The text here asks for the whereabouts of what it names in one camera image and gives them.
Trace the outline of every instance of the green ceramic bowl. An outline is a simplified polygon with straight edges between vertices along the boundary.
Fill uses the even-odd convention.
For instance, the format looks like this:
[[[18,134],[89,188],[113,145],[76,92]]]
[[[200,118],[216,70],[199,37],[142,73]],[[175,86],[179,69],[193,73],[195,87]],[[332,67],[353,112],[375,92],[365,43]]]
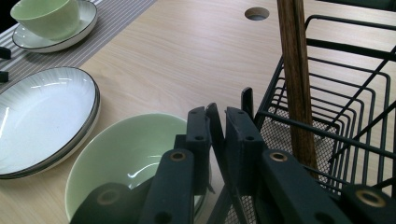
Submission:
[[[153,177],[162,154],[173,148],[176,134],[185,134],[186,128],[183,119],[147,114],[122,120],[99,133],[78,156],[67,180],[69,220],[97,187],[116,182],[132,189]]]
[[[76,0],[21,0],[10,14],[32,33],[53,40],[73,34],[79,24]]]

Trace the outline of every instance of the metal wire rack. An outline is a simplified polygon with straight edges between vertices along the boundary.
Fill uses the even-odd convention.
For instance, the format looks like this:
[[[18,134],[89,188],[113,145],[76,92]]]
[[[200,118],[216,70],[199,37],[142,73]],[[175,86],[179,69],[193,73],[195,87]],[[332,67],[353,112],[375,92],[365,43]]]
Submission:
[[[309,36],[308,25],[310,29],[320,29],[321,22],[338,23],[344,31]],[[395,199],[396,87],[391,80],[395,75],[396,46],[382,46],[381,38],[390,35],[396,40],[396,26],[319,15],[309,17],[305,26],[312,126],[289,118],[282,58],[254,123],[269,148],[289,153],[290,125],[313,132],[318,169],[305,169],[318,174],[317,182],[332,197],[337,197],[346,185],[363,184],[381,189]],[[343,39],[342,32],[348,32],[350,26],[362,30],[356,34],[359,41]],[[378,34],[378,38],[361,41],[367,32]],[[246,196],[241,200],[250,214],[248,222],[256,223],[254,200]],[[228,208],[223,223],[239,223],[230,202]]]

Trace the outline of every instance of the wooden table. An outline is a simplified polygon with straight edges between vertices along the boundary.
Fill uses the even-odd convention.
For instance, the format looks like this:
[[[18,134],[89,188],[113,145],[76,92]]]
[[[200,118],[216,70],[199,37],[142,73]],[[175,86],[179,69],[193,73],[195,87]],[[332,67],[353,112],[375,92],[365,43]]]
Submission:
[[[245,11],[251,7],[265,7],[270,15],[263,21],[248,20]],[[396,25],[396,13],[386,11],[313,0],[305,0],[304,7],[305,17],[324,14]],[[186,119],[191,109],[212,102],[220,112],[226,106],[239,107],[245,87],[253,88],[258,106],[280,56],[275,0],[158,0],[80,67],[101,91],[103,104],[95,129],[55,168],[0,180],[0,223],[67,223],[67,177],[78,154],[99,132],[143,113]],[[224,113],[220,117],[224,122]],[[209,194],[198,223],[205,223],[222,188],[213,156],[211,162],[216,194]]]

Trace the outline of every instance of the white plate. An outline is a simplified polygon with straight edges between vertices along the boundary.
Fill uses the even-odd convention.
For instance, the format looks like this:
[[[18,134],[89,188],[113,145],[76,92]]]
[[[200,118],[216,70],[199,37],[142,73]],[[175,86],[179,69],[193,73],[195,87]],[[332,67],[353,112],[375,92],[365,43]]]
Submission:
[[[12,36],[15,45],[20,48],[37,52],[49,53],[69,48],[87,36],[97,22],[96,5],[88,1],[78,1],[80,21],[77,30],[62,40],[49,40],[35,35],[19,25]]]
[[[0,94],[0,178],[57,164],[85,139],[99,112],[93,79],[72,67],[33,74]]]

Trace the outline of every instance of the gray striped placemat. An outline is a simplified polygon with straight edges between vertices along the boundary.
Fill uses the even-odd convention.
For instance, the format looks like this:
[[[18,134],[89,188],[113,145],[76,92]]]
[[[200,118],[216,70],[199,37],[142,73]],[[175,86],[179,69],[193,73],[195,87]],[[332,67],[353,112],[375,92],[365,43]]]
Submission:
[[[44,69],[78,67],[149,8],[156,0],[92,0],[98,8],[98,21],[92,32],[71,48],[52,53],[33,53],[12,42],[18,24],[0,34],[0,47],[11,49],[10,60],[0,59],[0,70],[9,72],[9,82],[0,83],[0,92],[19,80]]]

